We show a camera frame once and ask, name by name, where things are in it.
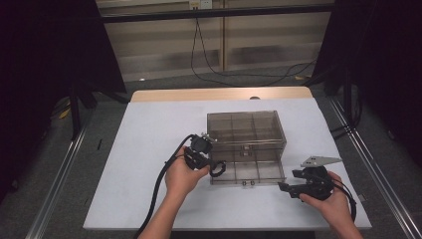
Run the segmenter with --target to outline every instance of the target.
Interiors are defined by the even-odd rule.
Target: dark background
[[[331,13],[314,76],[335,95],[348,72],[361,99],[422,166],[422,2],[361,2],[367,6]]]
[[[76,86],[124,92],[95,1],[0,3],[0,199],[28,164],[55,103]]]

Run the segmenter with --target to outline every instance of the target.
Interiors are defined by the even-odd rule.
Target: wall
[[[330,0],[214,0],[213,8],[320,4]],[[103,15],[188,10],[181,0],[97,0]],[[208,62],[215,71],[292,65],[317,58],[329,13],[199,19]],[[126,82],[193,74],[196,21],[106,24]],[[197,73],[211,72],[199,33],[193,54]]]

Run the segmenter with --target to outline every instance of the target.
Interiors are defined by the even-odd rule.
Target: white table
[[[252,96],[261,100],[248,100]],[[84,228],[137,229],[164,161],[185,136],[206,131],[208,113],[273,110],[278,111],[287,139],[282,157],[287,183],[304,183],[293,178],[292,170],[300,169],[311,155],[339,157],[324,117],[306,88],[137,92],[124,114]],[[343,163],[326,168],[341,176],[356,199],[356,226],[370,228]],[[155,209],[164,193],[162,182]],[[206,176],[186,198],[174,229],[321,230],[328,225],[315,209],[292,199],[278,185],[210,185]]]

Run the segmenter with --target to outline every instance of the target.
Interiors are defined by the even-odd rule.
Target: metal frame
[[[331,97],[329,101],[335,114],[338,116],[338,119],[347,131],[351,142],[359,153],[363,164],[372,176],[373,181],[390,207],[391,212],[396,217],[407,238],[422,238],[422,234],[416,226],[410,212],[395,193],[359,133],[355,128],[350,128],[348,126],[346,116],[344,115],[344,108],[341,106],[341,103],[335,97]]]
[[[25,237],[26,239],[43,238],[44,232],[56,207],[57,201],[59,200],[62,188],[72,168],[72,164],[84,140],[84,136],[87,131],[87,126],[90,124],[93,114],[94,110],[90,110],[88,112],[88,115],[84,121],[80,133],[78,134],[76,139],[71,142],[68,152],[66,153],[65,159],[63,160],[63,163],[60,166],[56,178],[53,181],[53,185],[51,186],[50,191],[47,194],[46,199],[44,200],[43,206],[37,213],[37,216],[33,224],[31,225],[27,236]]]
[[[239,17],[256,15],[296,14],[296,13],[317,13],[331,12],[335,9],[360,8],[364,4],[314,4],[295,5],[282,7],[261,7],[261,8],[222,8],[198,11],[173,11],[142,14],[118,14],[104,15],[100,18],[103,23],[142,22],[157,20],[176,20],[194,18],[215,18],[215,17]]]

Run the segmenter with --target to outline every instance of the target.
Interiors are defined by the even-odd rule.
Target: transparent plastic box
[[[207,125],[217,139],[209,156],[227,165],[212,184],[284,182],[281,158],[287,141],[277,111],[208,114]]]

